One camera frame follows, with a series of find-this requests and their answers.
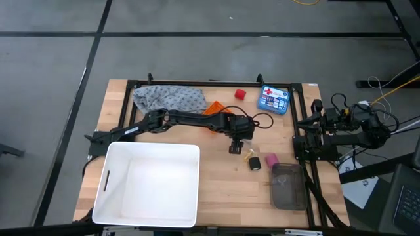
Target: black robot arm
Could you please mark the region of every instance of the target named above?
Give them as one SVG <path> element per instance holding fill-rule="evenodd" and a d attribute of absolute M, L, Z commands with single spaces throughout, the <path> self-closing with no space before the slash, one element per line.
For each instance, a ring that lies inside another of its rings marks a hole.
<path fill-rule="evenodd" d="M 232 139 L 229 153 L 240 154 L 243 147 L 242 140 L 252 139 L 255 127 L 259 126 L 259 122 L 254 121 L 248 115 L 235 115 L 233 113 L 219 112 L 213 115 L 202 115 L 159 109 L 147 113 L 142 121 L 127 128 L 113 128 L 110 132 L 96 131 L 92 136 L 85 135 L 91 141 L 89 155 L 106 155 L 108 146 L 112 142 L 133 141 L 136 135 L 144 132 L 154 134 L 166 132 L 174 125 L 206 127 L 209 130 L 224 133 Z"/>
<path fill-rule="evenodd" d="M 339 157 L 336 146 L 340 145 L 377 149 L 385 144 L 392 132 L 379 120 L 377 111 L 380 110 L 368 105 L 353 104 L 340 112 L 335 108 L 326 108 L 322 114 L 321 101 L 314 100 L 311 110 L 312 115 L 297 124 L 306 134 L 293 137 L 295 154 L 303 159 L 334 161 Z M 362 131 L 358 134 L 336 134 L 338 131 L 355 131 L 359 128 Z"/>

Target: clear plastic container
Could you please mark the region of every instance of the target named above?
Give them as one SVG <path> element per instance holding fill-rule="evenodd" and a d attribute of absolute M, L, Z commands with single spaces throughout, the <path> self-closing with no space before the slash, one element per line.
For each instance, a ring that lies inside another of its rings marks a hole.
<path fill-rule="evenodd" d="M 271 202 L 277 209 L 306 210 L 305 181 L 300 165 L 274 164 L 270 183 Z"/>

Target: red block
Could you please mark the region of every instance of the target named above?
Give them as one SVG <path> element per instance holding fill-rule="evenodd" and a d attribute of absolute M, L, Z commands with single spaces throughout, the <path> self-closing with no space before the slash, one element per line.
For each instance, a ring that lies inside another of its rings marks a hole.
<path fill-rule="evenodd" d="M 245 98 L 245 94 L 247 94 L 247 93 L 244 90 L 236 89 L 235 98 L 243 100 Z"/>

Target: blue first aid box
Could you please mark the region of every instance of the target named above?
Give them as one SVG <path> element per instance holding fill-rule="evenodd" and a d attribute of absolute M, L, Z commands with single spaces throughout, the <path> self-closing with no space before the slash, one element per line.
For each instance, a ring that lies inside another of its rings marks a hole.
<path fill-rule="evenodd" d="M 289 99 L 290 94 L 288 92 L 265 85 L 261 89 L 257 107 L 279 115 L 284 115 L 289 106 Z"/>

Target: black cable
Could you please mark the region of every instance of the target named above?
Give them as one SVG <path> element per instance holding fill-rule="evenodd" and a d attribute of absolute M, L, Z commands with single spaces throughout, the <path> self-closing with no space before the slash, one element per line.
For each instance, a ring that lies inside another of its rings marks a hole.
<path fill-rule="evenodd" d="M 356 153 L 355 155 L 359 155 L 359 154 L 361 154 L 361 153 L 364 153 L 366 150 L 368 150 L 367 148 L 365 148 L 365 149 L 363 149 L 362 151 L 359 151 L 358 153 Z M 388 158 L 386 158 L 386 157 L 383 157 L 383 156 L 380 156 L 380 155 L 373 155 L 373 154 L 371 154 L 372 156 L 374 156 L 374 157 L 380 157 L 380 158 L 384 158 L 384 159 L 386 159 L 386 160 L 389 160 Z"/>
<path fill-rule="evenodd" d="M 344 98 L 344 106 L 346 107 L 346 108 L 349 108 L 348 107 L 348 105 L 347 105 L 347 103 L 346 103 L 346 101 L 347 101 L 347 97 L 346 97 L 346 95 L 344 95 L 344 94 L 342 94 L 342 93 L 335 93 L 335 94 L 333 94 L 333 96 L 331 96 L 331 104 L 333 104 L 333 106 L 334 106 L 334 108 L 339 112 L 339 113 L 341 113 L 341 110 L 335 105 L 335 103 L 334 103 L 334 97 L 336 96 L 336 95 L 340 95 L 340 96 L 342 96 L 343 98 Z"/>
<path fill-rule="evenodd" d="M 390 117 L 392 117 L 395 120 L 396 127 L 395 127 L 395 129 L 391 130 L 391 132 L 395 132 L 395 131 L 397 131 L 400 128 L 400 121 L 398 120 L 398 118 L 395 115 L 393 115 L 393 114 L 391 114 L 391 113 L 389 113 L 387 111 L 381 110 L 381 109 L 372 109 L 372 110 L 373 111 L 376 111 L 376 112 L 379 111 L 379 112 L 385 113 L 385 114 L 389 115 Z"/>
<path fill-rule="evenodd" d="M 85 165 L 83 166 L 83 170 L 81 171 L 81 178 L 83 179 L 85 177 L 85 171 L 87 166 L 89 165 L 89 163 L 91 163 L 92 161 L 96 160 L 96 158 L 98 157 L 92 157 L 90 160 L 88 160 Z"/>
<path fill-rule="evenodd" d="M 216 115 L 216 114 L 220 114 L 223 110 L 225 110 L 225 109 L 228 109 L 228 108 L 236 108 L 236 109 L 239 109 L 239 110 L 241 110 L 242 112 L 243 112 L 243 114 L 244 115 L 246 115 L 246 116 L 248 116 L 248 114 L 242 109 L 242 108 L 240 108 L 240 107 L 238 107 L 238 106 L 227 106 L 227 107 L 224 107 L 224 108 L 222 108 L 220 111 L 218 111 L 218 112 L 216 112 L 216 113 L 214 113 L 214 114 L 212 114 L 212 115 L 210 115 L 210 116 L 214 116 L 214 115 Z"/>
<path fill-rule="evenodd" d="M 346 147 L 346 146 L 342 146 L 342 145 L 340 145 L 340 146 L 343 147 L 343 148 L 353 149 L 351 147 Z M 385 158 L 386 159 L 386 157 L 381 156 L 381 155 L 375 155 L 375 154 L 371 154 L 371 153 L 367 153 L 367 152 L 363 152 L 363 153 L 365 153 L 366 155 L 370 155 L 372 157 L 381 157 L 381 158 Z"/>
<path fill-rule="evenodd" d="M 352 147 L 353 147 L 353 157 L 352 157 L 352 160 L 353 160 L 353 170 L 355 170 L 355 169 L 357 169 L 356 168 L 356 146 L 353 145 Z"/>
<path fill-rule="evenodd" d="M 407 122 L 409 122 L 409 121 L 412 121 L 412 120 L 414 120 L 414 119 L 417 119 L 417 118 L 420 118 L 420 115 L 418 115 L 418 116 L 416 116 L 416 117 L 413 117 L 413 118 L 410 118 L 410 119 L 408 119 L 407 121 L 400 122 L 400 125 L 402 125 L 402 124 L 404 124 L 404 123 L 407 123 Z"/>
<path fill-rule="evenodd" d="M 395 129 L 393 129 L 393 130 L 390 130 L 390 132 L 395 132 L 395 131 L 397 131 L 399 128 L 400 128 L 400 121 L 398 120 L 398 118 L 395 116 L 395 115 L 393 115 L 393 114 L 391 114 L 391 113 L 389 113 L 389 112 L 387 112 L 387 111 L 384 111 L 384 110 L 381 110 L 381 109 L 373 109 L 373 108 L 371 108 L 371 109 L 366 109 L 366 108 L 363 108 L 360 104 L 353 104 L 352 105 L 352 114 L 351 114 L 351 121 L 353 120 L 353 117 L 354 117 L 354 106 L 357 106 L 358 108 L 360 108 L 362 111 L 366 111 L 366 112 L 372 112 L 372 111 L 379 111 L 379 112 L 382 112 L 382 113 L 385 113 L 385 114 L 387 114 L 387 115 L 389 115 L 390 117 L 392 117 L 394 120 L 395 120 L 395 125 L 396 125 L 396 127 L 395 127 Z"/>
<path fill-rule="evenodd" d="M 395 133 L 395 134 L 402 134 L 403 132 L 408 132 L 408 131 L 416 130 L 416 129 L 419 129 L 419 128 L 420 128 L 420 127 L 417 127 L 417 128 L 409 128 L 409 129 L 403 130 L 403 131 L 401 131 L 401 132 L 397 132 L 397 133 Z"/>
<path fill-rule="evenodd" d="M 338 170 L 337 165 L 333 162 L 333 161 L 327 161 L 329 164 L 333 165 L 333 167 L 335 167 Z"/>
<path fill-rule="evenodd" d="M 367 148 L 365 148 L 365 149 L 363 149 L 362 151 L 359 151 L 358 153 L 355 153 L 352 157 L 347 157 L 346 159 L 344 159 L 344 161 L 342 161 L 340 164 L 338 164 L 337 165 L 337 168 L 339 168 L 344 162 L 346 162 L 347 160 L 349 160 L 349 159 L 351 159 L 351 158 L 353 158 L 354 156 L 357 156 L 357 155 L 359 155 L 359 154 L 361 154 L 361 153 L 365 153 L 365 151 L 366 150 L 368 150 Z M 380 157 L 380 158 L 384 158 L 384 159 L 386 159 L 386 160 L 389 160 L 388 158 L 386 158 L 386 157 L 383 157 L 383 156 L 380 156 L 380 155 L 373 155 L 373 156 L 375 156 L 375 157 Z"/>
<path fill-rule="evenodd" d="M 271 125 L 268 125 L 267 127 L 261 127 L 261 126 L 259 126 L 260 124 L 259 124 L 259 122 L 258 122 L 258 121 L 254 121 L 254 122 L 258 122 L 258 125 L 255 125 L 256 127 L 258 127 L 258 128 L 263 128 L 263 129 L 268 129 L 268 128 L 271 128 L 271 127 L 274 125 L 274 119 L 273 119 L 273 117 L 272 117 L 270 114 L 265 113 L 265 112 L 261 112 L 261 113 L 255 114 L 255 115 L 252 117 L 252 120 L 254 120 L 254 119 L 255 119 L 257 116 L 259 116 L 259 115 L 266 115 L 266 116 L 268 116 L 268 117 L 271 119 Z"/>

